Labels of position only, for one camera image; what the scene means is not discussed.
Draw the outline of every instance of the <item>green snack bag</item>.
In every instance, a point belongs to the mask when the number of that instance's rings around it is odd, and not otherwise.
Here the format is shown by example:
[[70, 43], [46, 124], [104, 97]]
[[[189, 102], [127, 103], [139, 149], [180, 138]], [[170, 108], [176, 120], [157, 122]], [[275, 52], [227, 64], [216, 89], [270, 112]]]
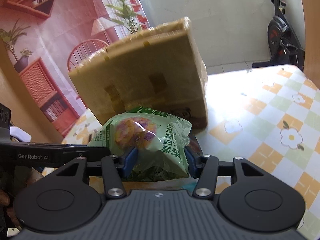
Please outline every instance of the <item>green snack bag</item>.
[[189, 144], [191, 123], [172, 114], [137, 107], [110, 118], [88, 146], [105, 146], [122, 155], [132, 146], [138, 160], [128, 180], [154, 182], [187, 178], [184, 146]]

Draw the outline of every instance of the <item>red chair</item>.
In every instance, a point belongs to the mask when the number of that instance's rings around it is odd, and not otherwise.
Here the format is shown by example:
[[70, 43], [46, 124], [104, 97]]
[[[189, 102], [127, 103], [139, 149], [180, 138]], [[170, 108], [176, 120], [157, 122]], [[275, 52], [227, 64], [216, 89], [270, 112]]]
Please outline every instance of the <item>red chair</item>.
[[108, 46], [109, 44], [105, 41], [98, 40], [98, 39], [90, 39], [81, 42], [78, 46], [76, 46], [70, 53], [70, 56], [68, 58], [68, 71], [72, 71], [75, 69], [84, 59], [88, 58], [92, 53], [96, 52], [99, 49], [102, 49], [105, 46]]

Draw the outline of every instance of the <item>white lampshade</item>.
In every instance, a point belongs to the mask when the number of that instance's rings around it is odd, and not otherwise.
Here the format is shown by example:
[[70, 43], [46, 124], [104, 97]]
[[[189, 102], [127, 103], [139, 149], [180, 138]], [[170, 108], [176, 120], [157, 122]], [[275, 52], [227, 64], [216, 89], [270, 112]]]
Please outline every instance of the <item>white lampshade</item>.
[[109, 28], [118, 26], [119, 24], [116, 24], [108, 19], [105, 19], [103, 17], [100, 17], [98, 19], [95, 19], [93, 22], [92, 30], [91, 30], [91, 36], [96, 35], [100, 32], [103, 32]]

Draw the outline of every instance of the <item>human hand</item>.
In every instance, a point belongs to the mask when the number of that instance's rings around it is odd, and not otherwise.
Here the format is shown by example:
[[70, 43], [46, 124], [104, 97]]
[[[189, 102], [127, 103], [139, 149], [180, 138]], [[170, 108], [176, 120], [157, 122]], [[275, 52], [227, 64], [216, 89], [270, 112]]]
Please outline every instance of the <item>human hand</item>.
[[[29, 186], [41, 178], [43, 178], [43, 175], [41, 173], [39, 173], [38, 171], [36, 171], [35, 169], [32, 169], [31, 175], [30, 175], [29, 179], [27, 180], [26, 184], [27, 184], [27, 186]], [[9, 196], [3, 190], [0, 190], [0, 204], [2, 204], [4, 206], [8, 206], [10, 204]], [[20, 226], [20, 223], [14, 213], [13, 207], [7, 208], [7, 215], [11, 218], [12, 223], [16, 227]]]

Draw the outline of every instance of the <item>checkered tablecloth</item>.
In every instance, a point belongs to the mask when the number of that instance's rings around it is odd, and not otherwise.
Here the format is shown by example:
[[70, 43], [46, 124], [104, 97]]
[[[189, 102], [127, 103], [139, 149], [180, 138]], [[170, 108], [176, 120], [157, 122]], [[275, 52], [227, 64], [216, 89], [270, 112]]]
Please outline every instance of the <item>checkered tablecloth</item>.
[[[204, 154], [247, 158], [298, 190], [306, 201], [299, 231], [320, 237], [320, 90], [295, 66], [211, 75], [206, 87], [209, 125], [196, 137]], [[88, 109], [63, 143], [86, 144], [101, 125]], [[90, 184], [103, 190], [99, 178]], [[196, 180], [136, 183], [139, 188], [192, 189]], [[219, 193], [230, 178], [219, 177]]]

